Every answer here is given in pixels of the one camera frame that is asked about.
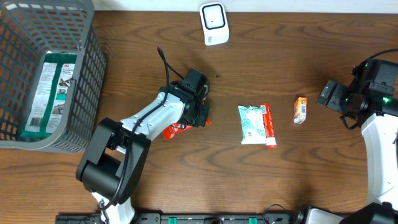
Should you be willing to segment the red Nescafe coffee pack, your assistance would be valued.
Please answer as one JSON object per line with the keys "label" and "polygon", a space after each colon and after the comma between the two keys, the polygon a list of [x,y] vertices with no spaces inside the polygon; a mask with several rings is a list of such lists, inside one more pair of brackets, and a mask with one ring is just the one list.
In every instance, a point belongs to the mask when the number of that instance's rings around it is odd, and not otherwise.
{"label": "red Nescafe coffee pack", "polygon": [[193,124],[190,123],[174,123],[167,126],[163,131],[162,135],[165,140],[173,139],[178,133],[182,133],[189,129],[195,128]]}

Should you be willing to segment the orange tissue packet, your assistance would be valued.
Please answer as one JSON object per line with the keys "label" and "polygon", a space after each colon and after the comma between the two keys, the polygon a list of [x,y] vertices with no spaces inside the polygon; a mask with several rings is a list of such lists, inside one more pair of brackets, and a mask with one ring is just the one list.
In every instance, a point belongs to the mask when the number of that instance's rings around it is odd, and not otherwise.
{"label": "orange tissue packet", "polygon": [[294,103],[294,123],[302,124],[307,118],[307,98],[298,97]]}

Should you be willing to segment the mint green wet wipes pack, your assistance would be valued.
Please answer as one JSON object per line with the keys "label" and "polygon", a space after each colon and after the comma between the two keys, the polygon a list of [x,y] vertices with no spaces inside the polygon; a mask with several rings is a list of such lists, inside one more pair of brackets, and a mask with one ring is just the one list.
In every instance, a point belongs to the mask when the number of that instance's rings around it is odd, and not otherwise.
{"label": "mint green wet wipes pack", "polygon": [[241,144],[266,144],[266,129],[262,109],[257,106],[238,106],[243,138]]}

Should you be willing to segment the red Nescafe stick sachet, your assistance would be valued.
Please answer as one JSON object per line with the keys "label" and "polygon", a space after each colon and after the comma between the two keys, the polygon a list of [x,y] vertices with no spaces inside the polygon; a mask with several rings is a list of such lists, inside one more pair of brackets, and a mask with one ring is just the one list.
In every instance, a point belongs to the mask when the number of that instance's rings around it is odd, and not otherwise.
{"label": "red Nescafe stick sachet", "polygon": [[271,107],[269,103],[262,103],[262,116],[264,120],[264,126],[266,130],[266,138],[267,138],[267,148],[275,149],[277,148],[277,143],[275,139],[274,125],[271,115]]}

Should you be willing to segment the green white 3M package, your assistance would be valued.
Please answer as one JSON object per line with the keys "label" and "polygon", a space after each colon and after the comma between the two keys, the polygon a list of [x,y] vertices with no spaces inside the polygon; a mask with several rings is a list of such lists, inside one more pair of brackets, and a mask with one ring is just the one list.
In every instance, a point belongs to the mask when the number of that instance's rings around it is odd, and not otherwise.
{"label": "green white 3M package", "polygon": [[32,107],[21,133],[23,139],[45,139],[58,128],[72,84],[76,59],[75,54],[45,55]]}

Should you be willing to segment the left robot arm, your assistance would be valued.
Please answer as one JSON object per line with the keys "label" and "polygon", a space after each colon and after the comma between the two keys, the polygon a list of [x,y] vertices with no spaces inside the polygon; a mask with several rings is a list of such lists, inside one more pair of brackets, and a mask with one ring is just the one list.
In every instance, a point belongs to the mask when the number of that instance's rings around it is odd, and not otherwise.
{"label": "left robot arm", "polygon": [[155,100],[135,115],[103,119],[76,170],[76,179],[98,203],[103,223],[131,223],[131,205],[152,141],[167,127],[182,123],[204,127],[209,82],[186,81],[163,86]]}

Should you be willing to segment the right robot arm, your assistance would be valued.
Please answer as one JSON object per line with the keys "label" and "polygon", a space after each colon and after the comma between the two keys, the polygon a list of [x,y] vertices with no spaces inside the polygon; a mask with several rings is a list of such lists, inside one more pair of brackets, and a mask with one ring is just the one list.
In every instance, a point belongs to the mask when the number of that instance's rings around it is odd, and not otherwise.
{"label": "right robot arm", "polygon": [[397,223],[397,100],[372,88],[371,82],[345,87],[329,81],[317,103],[328,108],[338,102],[342,117],[355,118],[366,146],[368,192],[360,210],[341,216],[307,206],[292,223]]}

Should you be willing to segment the white barcode scanner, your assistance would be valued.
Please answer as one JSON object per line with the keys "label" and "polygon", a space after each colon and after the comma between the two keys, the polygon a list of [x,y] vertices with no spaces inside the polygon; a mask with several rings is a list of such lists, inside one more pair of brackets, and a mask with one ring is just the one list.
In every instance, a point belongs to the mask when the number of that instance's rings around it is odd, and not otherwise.
{"label": "white barcode scanner", "polygon": [[226,43],[229,40],[229,26],[224,5],[221,2],[206,3],[199,12],[205,45]]}

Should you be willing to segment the grey plastic mesh basket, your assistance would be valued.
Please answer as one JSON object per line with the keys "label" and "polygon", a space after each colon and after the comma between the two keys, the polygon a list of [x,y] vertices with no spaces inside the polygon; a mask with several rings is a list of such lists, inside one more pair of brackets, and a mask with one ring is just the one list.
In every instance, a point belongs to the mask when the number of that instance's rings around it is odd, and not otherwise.
{"label": "grey plastic mesh basket", "polygon": [[[106,58],[93,27],[94,5],[76,1],[1,2],[1,147],[28,151],[76,153],[93,134],[106,74]],[[58,106],[60,124],[43,139],[22,132],[49,53],[75,54],[66,101]]]}

